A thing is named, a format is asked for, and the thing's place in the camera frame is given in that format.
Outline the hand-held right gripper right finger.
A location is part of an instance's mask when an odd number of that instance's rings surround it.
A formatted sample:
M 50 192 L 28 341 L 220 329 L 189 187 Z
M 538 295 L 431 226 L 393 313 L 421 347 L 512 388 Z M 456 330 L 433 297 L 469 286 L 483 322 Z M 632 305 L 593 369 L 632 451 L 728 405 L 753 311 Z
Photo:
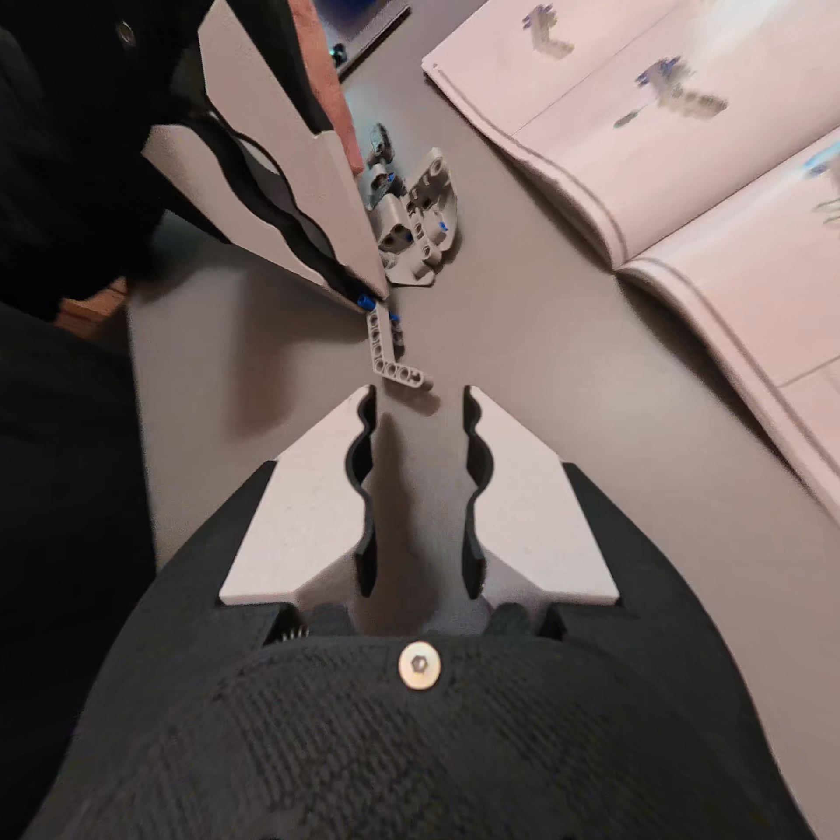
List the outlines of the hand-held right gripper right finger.
M 475 385 L 464 389 L 463 419 L 475 484 L 461 554 L 469 599 L 519 605 L 530 621 L 554 604 L 619 603 L 562 458 Z

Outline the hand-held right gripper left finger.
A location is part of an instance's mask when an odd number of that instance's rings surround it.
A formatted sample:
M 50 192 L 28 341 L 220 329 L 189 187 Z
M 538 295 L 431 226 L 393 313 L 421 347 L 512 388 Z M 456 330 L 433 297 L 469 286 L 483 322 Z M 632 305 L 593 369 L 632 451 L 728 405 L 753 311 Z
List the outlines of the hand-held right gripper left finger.
M 270 476 L 219 592 L 226 606 L 353 607 L 375 588 L 376 390 L 365 385 L 268 463 Z

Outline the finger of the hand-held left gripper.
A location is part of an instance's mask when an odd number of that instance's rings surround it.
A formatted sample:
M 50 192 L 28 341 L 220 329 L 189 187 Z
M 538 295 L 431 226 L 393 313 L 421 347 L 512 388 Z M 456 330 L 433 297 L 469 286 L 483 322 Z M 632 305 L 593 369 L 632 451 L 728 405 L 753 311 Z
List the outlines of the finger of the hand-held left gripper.
M 387 298 L 368 214 L 340 136 L 314 94 L 287 2 L 213 2 L 197 30 L 205 90 L 277 170 L 294 209 L 374 298 Z
M 156 124 L 143 156 L 221 238 L 305 280 L 350 310 L 368 287 L 312 241 L 297 208 L 265 194 L 240 142 L 218 121 Z

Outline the grey L-shaped building beam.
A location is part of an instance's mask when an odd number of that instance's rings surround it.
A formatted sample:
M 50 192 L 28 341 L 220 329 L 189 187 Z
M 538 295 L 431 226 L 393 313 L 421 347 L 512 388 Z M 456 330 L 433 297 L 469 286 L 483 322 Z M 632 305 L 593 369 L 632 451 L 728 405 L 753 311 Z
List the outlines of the grey L-shaped building beam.
M 382 301 L 368 295 L 360 295 L 357 304 L 365 314 L 374 373 L 395 385 L 431 391 L 433 380 L 404 360 L 405 342 L 399 316 L 391 313 Z

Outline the grey desk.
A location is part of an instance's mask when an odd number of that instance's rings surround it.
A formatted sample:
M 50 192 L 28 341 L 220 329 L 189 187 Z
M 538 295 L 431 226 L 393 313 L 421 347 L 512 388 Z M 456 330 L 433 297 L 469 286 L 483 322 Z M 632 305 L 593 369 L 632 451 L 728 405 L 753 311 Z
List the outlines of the grey desk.
M 167 216 L 129 325 L 159 564 L 266 459 L 377 386 L 367 479 L 381 635 L 480 627 L 463 592 L 463 388 L 579 466 L 684 576 L 724 636 L 812 829 L 838 838 L 838 527 L 701 343 L 584 240 L 425 81 L 421 59 L 478 2 L 413 11 L 343 84 L 360 142 L 383 122 L 412 170 L 441 148 L 459 240 L 400 289 L 406 357 L 431 392 L 384 385 L 361 315 Z

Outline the pink object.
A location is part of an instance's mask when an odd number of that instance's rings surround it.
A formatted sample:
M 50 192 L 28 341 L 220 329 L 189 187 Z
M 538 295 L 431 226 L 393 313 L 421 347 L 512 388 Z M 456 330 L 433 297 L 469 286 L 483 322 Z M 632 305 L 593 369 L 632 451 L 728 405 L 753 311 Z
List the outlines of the pink object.
M 364 170 L 361 149 L 317 10 L 312 1 L 289 1 L 289 7 L 311 89 L 339 136 L 352 174 L 357 178 Z

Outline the dark tray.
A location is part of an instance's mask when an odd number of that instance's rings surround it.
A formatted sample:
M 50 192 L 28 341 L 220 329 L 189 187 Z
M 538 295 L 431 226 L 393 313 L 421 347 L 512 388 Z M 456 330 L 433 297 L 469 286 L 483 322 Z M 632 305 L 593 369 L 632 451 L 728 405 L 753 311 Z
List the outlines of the dark tray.
M 409 1 L 315 1 L 343 81 L 411 13 Z

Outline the grey building block assembly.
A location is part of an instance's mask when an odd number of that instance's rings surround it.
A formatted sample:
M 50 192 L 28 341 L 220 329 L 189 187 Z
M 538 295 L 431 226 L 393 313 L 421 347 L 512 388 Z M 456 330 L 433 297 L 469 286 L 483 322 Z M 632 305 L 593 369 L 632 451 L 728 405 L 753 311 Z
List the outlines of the grey building block assembly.
M 374 125 L 370 139 L 367 212 L 385 277 L 393 287 L 431 287 L 458 231 L 452 171 L 435 146 L 404 176 L 384 124 Z

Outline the person's dark clothing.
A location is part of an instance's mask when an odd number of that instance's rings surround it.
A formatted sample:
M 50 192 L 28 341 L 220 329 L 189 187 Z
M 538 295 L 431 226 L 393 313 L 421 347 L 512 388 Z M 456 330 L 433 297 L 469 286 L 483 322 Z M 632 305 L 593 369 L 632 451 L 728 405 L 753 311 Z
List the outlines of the person's dark clothing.
M 1 837 L 19 838 L 155 573 L 125 353 L 2 304 Z

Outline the open instruction booklet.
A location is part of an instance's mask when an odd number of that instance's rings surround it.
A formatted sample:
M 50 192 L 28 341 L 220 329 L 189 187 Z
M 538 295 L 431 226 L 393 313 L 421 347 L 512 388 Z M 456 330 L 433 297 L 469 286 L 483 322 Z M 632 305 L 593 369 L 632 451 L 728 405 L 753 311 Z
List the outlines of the open instruction booklet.
M 422 70 L 839 509 L 839 2 L 486 2 Z

